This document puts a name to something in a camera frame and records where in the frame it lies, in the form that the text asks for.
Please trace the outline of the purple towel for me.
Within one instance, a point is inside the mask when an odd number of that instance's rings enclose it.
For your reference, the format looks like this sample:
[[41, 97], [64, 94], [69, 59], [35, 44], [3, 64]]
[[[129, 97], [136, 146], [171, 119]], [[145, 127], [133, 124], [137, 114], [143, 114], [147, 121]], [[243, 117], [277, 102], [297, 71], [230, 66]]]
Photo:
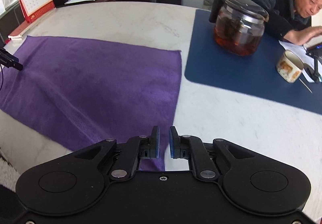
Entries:
[[180, 51], [62, 36], [28, 36], [5, 68], [1, 110], [76, 151], [106, 138], [120, 143], [160, 127], [159, 156], [143, 171], [164, 171], [182, 78]]

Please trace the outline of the blue table mat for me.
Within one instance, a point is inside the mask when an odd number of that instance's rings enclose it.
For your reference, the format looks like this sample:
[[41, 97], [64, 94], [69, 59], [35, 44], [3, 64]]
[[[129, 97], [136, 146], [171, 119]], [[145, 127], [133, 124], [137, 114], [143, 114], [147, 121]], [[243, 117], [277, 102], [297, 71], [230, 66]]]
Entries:
[[195, 12], [185, 70], [187, 80], [321, 113], [321, 84], [305, 87], [300, 81], [287, 83], [276, 71], [275, 65], [284, 51], [277, 40], [264, 34], [253, 55], [234, 55], [214, 41], [209, 16], [206, 10]]

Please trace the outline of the ceramic tea cup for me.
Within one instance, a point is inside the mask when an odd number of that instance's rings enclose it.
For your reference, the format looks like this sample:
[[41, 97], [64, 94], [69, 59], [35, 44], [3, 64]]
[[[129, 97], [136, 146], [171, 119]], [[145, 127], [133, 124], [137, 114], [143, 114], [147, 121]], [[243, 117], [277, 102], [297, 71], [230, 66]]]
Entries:
[[288, 83], [294, 83], [302, 74], [303, 61], [292, 51], [285, 50], [276, 64], [277, 72]]

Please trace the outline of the glass teapot with tea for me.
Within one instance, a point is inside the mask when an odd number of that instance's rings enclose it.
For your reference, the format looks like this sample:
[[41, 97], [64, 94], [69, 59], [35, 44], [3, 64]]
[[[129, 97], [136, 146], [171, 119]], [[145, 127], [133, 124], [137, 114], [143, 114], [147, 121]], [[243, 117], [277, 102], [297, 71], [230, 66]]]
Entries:
[[268, 20], [268, 12], [251, 0], [214, 0], [209, 17], [215, 42], [239, 56], [257, 50]]

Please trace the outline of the phone stand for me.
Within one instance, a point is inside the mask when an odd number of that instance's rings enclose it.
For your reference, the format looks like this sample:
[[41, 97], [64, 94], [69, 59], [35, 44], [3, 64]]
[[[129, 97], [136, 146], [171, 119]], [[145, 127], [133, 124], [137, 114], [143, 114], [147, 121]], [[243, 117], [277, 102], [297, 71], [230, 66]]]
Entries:
[[314, 60], [314, 66], [311, 67], [309, 64], [305, 64], [304, 70], [315, 83], [321, 82], [321, 74], [318, 70], [319, 59], [321, 59], [321, 48], [322, 45], [320, 42], [306, 49], [306, 55]]

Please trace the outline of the seated man dark jacket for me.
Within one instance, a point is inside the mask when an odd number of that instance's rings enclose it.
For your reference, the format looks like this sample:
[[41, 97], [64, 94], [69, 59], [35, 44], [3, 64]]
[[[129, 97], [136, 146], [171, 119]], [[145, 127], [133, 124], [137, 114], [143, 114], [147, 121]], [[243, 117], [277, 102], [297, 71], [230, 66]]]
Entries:
[[321, 35], [312, 26], [312, 16], [321, 10], [321, 0], [252, 0], [269, 14], [265, 32], [278, 40], [303, 45]]

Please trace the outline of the black printer near wall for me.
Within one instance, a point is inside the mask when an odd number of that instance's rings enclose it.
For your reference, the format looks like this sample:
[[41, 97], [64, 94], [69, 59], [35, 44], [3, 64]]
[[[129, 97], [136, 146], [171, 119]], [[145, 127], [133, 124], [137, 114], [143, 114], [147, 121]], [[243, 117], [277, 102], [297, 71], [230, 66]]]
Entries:
[[16, 29], [21, 23], [25, 21], [22, 13], [20, 3], [17, 2], [7, 8], [7, 11], [1, 14], [0, 20], [0, 34], [1, 34], [1, 47], [8, 41], [9, 34]]

